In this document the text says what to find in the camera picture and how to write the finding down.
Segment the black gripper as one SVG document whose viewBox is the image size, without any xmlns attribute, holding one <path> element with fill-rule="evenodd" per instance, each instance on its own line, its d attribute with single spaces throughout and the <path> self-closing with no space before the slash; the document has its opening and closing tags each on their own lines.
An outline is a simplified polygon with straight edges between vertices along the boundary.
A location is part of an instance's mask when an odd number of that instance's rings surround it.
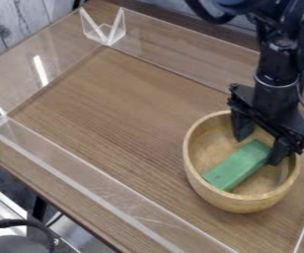
<svg viewBox="0 0 304 253">
<path fill-rule="evenodd" d="M 253 87 L 234 83 L 229 87 L 233 133 L 244 141 L 260 126 L 273 137 L 274 144 L 266 163 L 277 166 L 292 152 L 304 152 L 304 117 L 295 85 Z"/>
</svg>

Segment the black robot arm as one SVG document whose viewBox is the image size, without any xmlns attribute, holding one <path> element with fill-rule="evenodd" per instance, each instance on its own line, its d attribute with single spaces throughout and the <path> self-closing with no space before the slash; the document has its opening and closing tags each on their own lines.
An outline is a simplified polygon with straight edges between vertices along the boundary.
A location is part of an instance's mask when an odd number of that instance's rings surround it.
<svg viewBox="0 0 304 253">
<path fill-rule="evenodd" d="M 240 16 L 254 23 L 260 49 L 254 85 L 230 85 L 228 104 L 236 140 L 261 127 L 274 137 L 266 162 L 276 165 L 304 152 L 304 0 L 213 0 L 220 16 L 201 0 L 185 0 L 202 20 L 222 25 Z"/>
</svg>

